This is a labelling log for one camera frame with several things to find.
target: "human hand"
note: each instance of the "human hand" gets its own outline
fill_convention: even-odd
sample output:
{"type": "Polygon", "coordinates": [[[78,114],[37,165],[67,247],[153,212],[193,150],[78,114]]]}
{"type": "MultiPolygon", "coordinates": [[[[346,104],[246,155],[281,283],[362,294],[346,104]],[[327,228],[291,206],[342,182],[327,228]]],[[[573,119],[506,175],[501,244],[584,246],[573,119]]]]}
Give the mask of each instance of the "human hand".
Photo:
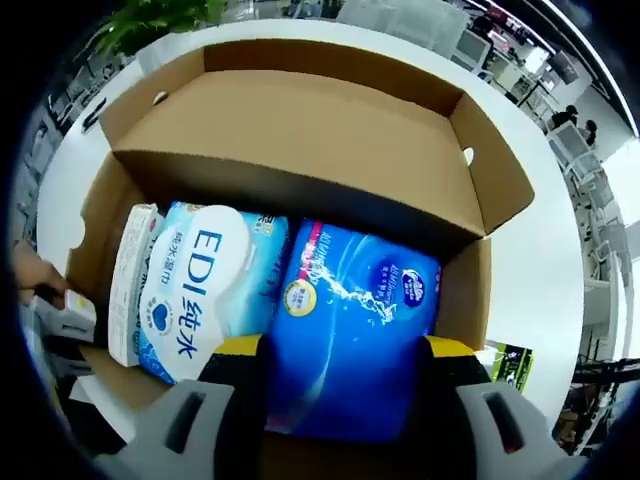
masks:
{"type": "Polygon", "coordinates": [[[67,281],[56,268],[42,260],[31,246],[21,240],[11,252],[11,266],[18,286],[20,303],[28,305],[37,287],[49,287],[54,292],[49,300],[56,308],[64,308],[64,292],[67,281]]]}

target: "plastic packaging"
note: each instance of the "plastic packaging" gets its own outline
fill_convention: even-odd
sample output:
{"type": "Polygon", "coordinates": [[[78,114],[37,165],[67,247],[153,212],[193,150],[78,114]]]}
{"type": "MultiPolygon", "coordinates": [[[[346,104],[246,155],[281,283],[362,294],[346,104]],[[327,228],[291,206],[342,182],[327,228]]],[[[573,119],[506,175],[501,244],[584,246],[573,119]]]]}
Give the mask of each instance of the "plastic packaging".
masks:
{"type": "Polygon", "coordinates": [[[402,431],[438,262],[372,235],[305,221],[273,321],[267,429],[383,442],[402,431]]]}
{"type": "Polygon", "coordinates": [[[125,367],[138,365],[140,295],[151,249],[164,217],[156,205],[134,205],[120,239],[109,294],[109,354],[125,367]]]}
{"type": "Polygon", "coordinates": [[[286,218],[175,202],[142,292],[140,364],[197,379],[227,336],[264,333],[277,306],[286,218]]]}

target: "small white box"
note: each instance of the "small white box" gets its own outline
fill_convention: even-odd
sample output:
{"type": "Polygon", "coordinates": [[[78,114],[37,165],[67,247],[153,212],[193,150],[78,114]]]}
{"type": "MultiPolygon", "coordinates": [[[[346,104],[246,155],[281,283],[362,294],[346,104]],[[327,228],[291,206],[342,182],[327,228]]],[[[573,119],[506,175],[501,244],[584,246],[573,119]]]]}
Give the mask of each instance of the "small white box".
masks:
{"type": "Polygon", "coordinates": [[[138,365],[140,295],[164,217],[153,205],[134,205],[125,225],[109,296],[109,353],[121,365],[138,365]]]}

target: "ceiling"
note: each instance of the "ceiling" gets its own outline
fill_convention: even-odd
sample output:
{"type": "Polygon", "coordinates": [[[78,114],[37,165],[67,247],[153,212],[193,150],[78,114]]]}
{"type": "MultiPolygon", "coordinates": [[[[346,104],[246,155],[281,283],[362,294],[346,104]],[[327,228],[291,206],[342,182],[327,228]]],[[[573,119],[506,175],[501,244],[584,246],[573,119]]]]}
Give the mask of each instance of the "ceiling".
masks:
{"type": "MultiPolygon", "coordinates": [[[[488,5],[486,0],[475,0],[488,5]]],[[[509,11],[547,42],[570,53],[581,60],[594,78],[594,86],[611,104],[618,114],[629,124],[631,121],[625,111],[616,87],[607,77],[605,69],[599,65],[596,57],[585,46],[579,36],[567,24],[545,5],[542,0],[493,0],[509,11]]],[[[578,27],[601,57],[611,72],[629,110],[640,129],[640,54],[638,36],[632,36],[634,29],[640,29],[640,23],[632,12],[634,2],[602,2],[598,0],[551,0],[553,4],[578,27]]]]}

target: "open cardboard box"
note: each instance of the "open cardboard box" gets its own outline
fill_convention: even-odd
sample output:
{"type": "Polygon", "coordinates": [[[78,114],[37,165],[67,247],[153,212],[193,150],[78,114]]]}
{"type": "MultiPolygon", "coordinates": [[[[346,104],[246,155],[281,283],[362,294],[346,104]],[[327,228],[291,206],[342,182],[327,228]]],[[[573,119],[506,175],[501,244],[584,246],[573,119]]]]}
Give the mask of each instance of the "open cardboard box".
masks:
{"type": "MultiPolygon", "coordinates": [[[[112,152],[86,198],[84,240],[68,265],[69,281],[98,312],[132,205],[223,203],[336,223],[435,256],[443,264],[435,334],[484,347],[485,237],[533,191],[500,132],[455,86],[350,47],[237,41],[165,65],[100,122],[112,152]]],[[[134,410],[168,388],[106,350],[85,354],[134,410]]]]}

